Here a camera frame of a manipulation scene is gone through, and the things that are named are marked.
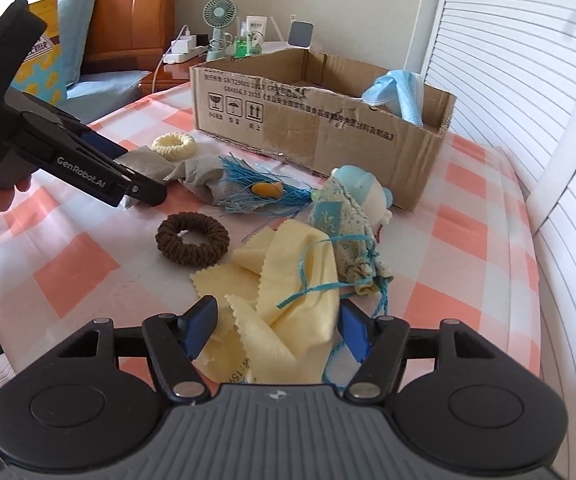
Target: black handheld device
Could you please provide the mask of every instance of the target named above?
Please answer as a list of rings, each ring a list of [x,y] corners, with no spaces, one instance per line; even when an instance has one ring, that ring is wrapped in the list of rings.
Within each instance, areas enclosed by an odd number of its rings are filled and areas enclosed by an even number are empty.
[[[330,384],[222,384],[193,367],[217,302],[141,327],[95,319],[0,389],[0,480],[559,480],[568,425],[545,383],[455,319],[370,319],[341,300],[361,366]],[[155,389],[117,367],[148,359]],[[400,388],[410,359],[434,372]]]
[[[37,168],[117,206],[124,195],[149,205],[165,200],[165,186],[114,162],[127,150],[99,136],[77,118],[10,86],[46,29],[26,0],[0,17],[0,188],[8,189]],[[85,139],[96,137],[97,142]],[[105,153],[93,144],[103,144]]]

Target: wooden nightstand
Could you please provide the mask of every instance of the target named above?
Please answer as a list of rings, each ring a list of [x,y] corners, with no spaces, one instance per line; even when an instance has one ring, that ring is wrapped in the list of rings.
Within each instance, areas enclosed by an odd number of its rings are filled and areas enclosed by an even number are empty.
[[[157,74],[155,92],[161,92],[182,85],[183,83],[187,83],[190,80],[190,68],[196,64],[202,63],[205,60],[204,58],[205,56],[197,56],[185,63],[174,63],[170,65],[162,64],[159,73]],[[143,95],[151,93],[153,75],[154,72],[146,75],[138,84]]]

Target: blue cushion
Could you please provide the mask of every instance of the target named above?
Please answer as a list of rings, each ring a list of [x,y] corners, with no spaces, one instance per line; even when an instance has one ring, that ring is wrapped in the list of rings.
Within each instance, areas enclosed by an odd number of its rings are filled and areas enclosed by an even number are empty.
[[[95,0],[58,0],[58,35],[66,86],[79,81]]]
[[[82,75],[79,82],[68,89],[68,99],[58,107],[90,124],[141,97],[138,82],[149,72],[104,72]]]

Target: checkered tablecloth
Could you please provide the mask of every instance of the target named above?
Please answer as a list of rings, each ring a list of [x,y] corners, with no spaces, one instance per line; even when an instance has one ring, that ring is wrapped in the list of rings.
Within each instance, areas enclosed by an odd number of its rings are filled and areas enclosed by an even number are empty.
[[[189,85],[148,96],[92,127],[127,148],[170,131],[193,130]],[[239,152],[199,132],[200,154],[234,153],[252,164],[312,185],[321,179],[274,160]],[[17,372],[95,317],[136,326],[161,312],[181,314],[196,293],[194,269],[166,260],[155,232],[168,214],[200,211],[230,233],[231,250],[267,218],[224,214],[181,184],[156,208],[112,208],[39,171],[32,188],[0,217],[0,341]],[[395,211],[381,232],[379,252],[395,278],[389,313],[415,327],[436,328],[458,318],[514,359],[538,372],[538,273],[526,207],[506,156],[447,137],[414,213]],[[377,297],[361,298],[371,311]],[[145,374],[142,360],[122,368]],[[347,349],[328,375],[347,381],[356,364]],[[412,378],[431,369],[410,363]]]

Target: white hair tie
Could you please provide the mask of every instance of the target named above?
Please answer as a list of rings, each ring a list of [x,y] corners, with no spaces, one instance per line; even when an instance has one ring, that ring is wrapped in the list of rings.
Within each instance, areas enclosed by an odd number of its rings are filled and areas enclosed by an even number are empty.
[[[157,137],[152,143],[152,150],[170,162],[179,162],[191,158],[197,152],[194,137],[181,132],[171,132]]]

